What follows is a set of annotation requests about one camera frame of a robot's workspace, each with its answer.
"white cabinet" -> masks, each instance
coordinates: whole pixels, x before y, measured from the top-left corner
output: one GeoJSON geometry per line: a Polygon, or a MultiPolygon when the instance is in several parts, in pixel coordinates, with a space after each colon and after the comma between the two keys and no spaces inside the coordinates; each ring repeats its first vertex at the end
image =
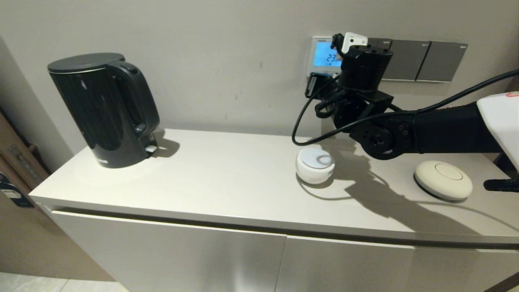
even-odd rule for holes
{"type": "Polygon", "coordinates": [[[274,291],[286,236],[53,211],[131,292],[274,291]]]}
{"type": "Polygon", "coordinates": [[[516,250],[288,236],[276,292],[484,291],[518,271],[516,250]]]}

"gray wall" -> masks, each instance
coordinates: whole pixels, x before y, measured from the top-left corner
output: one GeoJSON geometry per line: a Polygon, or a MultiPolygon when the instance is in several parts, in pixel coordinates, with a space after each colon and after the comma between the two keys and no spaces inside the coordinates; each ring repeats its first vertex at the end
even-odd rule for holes
{"type": "MultiPolygon", "coordinates": [[[[0,8],[0,34],[44,109],[31,117],[33,126],[52,130],[37,124],[50,117],[64,140],[40,141],[41,147],[71,153],[85,142],[46,72],[54,60],[123,53],[144,72],[162,127],[288,135],[305,102],[310,38],[346,31],[469,44],[451,84],[381,85],[406,109],[519,67],[518,0],[3,0],[0,8]]],[[[306,115],[299,133],[320,131],[320,121],[306,115]]],[[[63,161],[48,155],[53,166],[63,161]]]]}

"cord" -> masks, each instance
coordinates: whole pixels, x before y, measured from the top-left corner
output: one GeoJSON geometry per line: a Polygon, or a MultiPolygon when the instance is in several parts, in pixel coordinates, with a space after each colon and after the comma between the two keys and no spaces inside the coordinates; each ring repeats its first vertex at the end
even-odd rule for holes
{"type": "MultiPolygon", "coordinates": [[[[294,130],[292,131],[292,142],[293,142],[294,144],[296,144],[297,146],[308,146],[308,145],[311,145],[311,144],[314,144],[314,143],[320,142],[320,141],[322,141],[322,140],[324,140],[324,139],[327,139],[327,138],[329,138],[329,137],[332,137],[332,136],[334,136],[334,135],[336,135],[336,134],[338,134],[338,133],[340,133],[340,132],[342,132],[342,131],[344,131],[344,130],[347,130],[347,129],[351,128],[351,127],[354,127],[354,126],[356,126],[356,125],[358,125],[358,124],[365,123],[365,122],[368,122],[368,121],[374,120],[374,119],[376,119],[376,118],[381,118],[381,117],[394,117],[394,116],[406,116],[406,115],[416,115],[416,114],[419,114],[419,113],[429,112],[429,111],[432,111],[432,110],[438,109],[438,108],[440,108],[440,107],[443,107],[443,106],[446,105],[446,104],[449,104],[449,103],[451,103],[451,102],[453,102],[453,101],[455,101],[455,100],[458,100],[458,99],[460,99],[460,98],[462,98],[462,97],[464,97],[464,96],[466,96],[466,95],[468,95],[468,94],[473,93],[473,92],[476,91],[476,90],[479,90],[479,89],[481,89],[481,88],[483,88],[483,87],[486,87],[486,86],[488,86],[488,85],[490,85],[490,84],[493,84],[493,83],[495,83],[495,82],[497,82],[497,81],[500,81],[500,80],[503,80],[503,79],[506,79],[506,78],[510,78],[510,77],[513,77],[513,76],[516,76],[516,75],[519,75],[519,69],[517,69],[517,70],[513,70],[513,71],[510,71],[510,72],[507,72],[507,73],[504,73],[504,74],[501,74],[501,75],[498,75],[498,76],[493,77],[493,78],[490,78],[490,79],[488,79],[488,80],[486,80],[486,81],[483,81],[483,82],[481,82],[481,83],[479,83],[479,84],[477,84],[477,85],[474,85],[474,86],[472,86],[472,87],[470,87],[470,88],[467,88],[467,89],[463,90],[462,92],[459,92],[459,93],[457,93],[457,94],[455,94],[455,95],[453,95],[453,96],[451,96],[451,97],[449,97],[449,98],[447,98],[447,99],[445,99],[445,100],[443,100],[443,101],[440,101],[440,102],[438,102],[438,103],[436,103],[436,104],[430,105],[430,106],[428,106],[428,107],[426,107],[426,108],[423,108],[423,109],[413,110],[413,111],[402,111],[402,110],[399,110],[399,111],[395,111],[395,112],[392,112],[392,113],[382,113],[382,114],[376,114],[376,115],[367,116],[367,117],[362,118],[362,119],[360,119],[360,120],[356,120],[356,121],[351,122],[351,123],[349,123],[349,124],[347,124],[347,125],[344,125],[344,126],[338,128],[338,129],[335,129],[335,130],[333,130],[333,131],[330,131],[330,132],[328,132],[328,133],[326,133],[326,134],[323,134],[323,135],[321,135],[320,137],[317,137],[317,138],[311,139],[311,140],[306,141],[306,142],[297,142],[297,141],[295,140],[295,134],[296,134],[296,132],[297,132],[297,128],[299,127],[299,122],[301,121],[301,118],[303,117],[303,114],[305,113],[306,108],[308,107],[308,105],[309,105],[310,102],[311,102],[311,99],[310,99],[310,100],[307,101],[306,105],[303,107],[303,110],[301,110],[301,113],[299,114],[299,118],[297,119],[297,122],[296,122],[296,124],[295,124],[295,126],[294,126],[294,130]]],[[[311,98],[313,99],[313,97],[314,97],[315,95],[317,95],[317,93],[318,93],[319,91],[321,91],[324,87],[328,86],[330,83],[331,83],[331,82],[327,82],[327,83],[324,84],[322,87],[320,87],[320,88],[316,91],[316,93],[314,93],[314,94],[312,95],[311,98]]]]}

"cabinet countertop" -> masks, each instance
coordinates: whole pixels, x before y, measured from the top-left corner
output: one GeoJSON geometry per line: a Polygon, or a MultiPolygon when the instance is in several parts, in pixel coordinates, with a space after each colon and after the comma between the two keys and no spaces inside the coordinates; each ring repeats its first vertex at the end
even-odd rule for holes
{"type": "Polygon", "coordinates": [[[400,240],[519,243],[519,194],[488,192],[507,178],[481,154],[404,154],[379,161],[350,139],[314,148],[331,153],[331,180],[311,186],[295,174],[300,147],[290,137],[166,129],[159,150],[136,165],[100,166],[89,148],[30,196],[63,207],[120,214],[400,240]],[[426,160],[466,172],[462,203],[426,194],[413,173],[426,160]]]}

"sticker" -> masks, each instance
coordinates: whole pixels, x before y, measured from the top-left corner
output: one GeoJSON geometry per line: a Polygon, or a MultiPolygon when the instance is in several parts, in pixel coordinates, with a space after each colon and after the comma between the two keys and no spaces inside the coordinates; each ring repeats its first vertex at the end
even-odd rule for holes
{"type": "Polygon", "coordinates": [[[2,190],[8,198],[22,198],[22,195],[15,190],[2,190]]]}

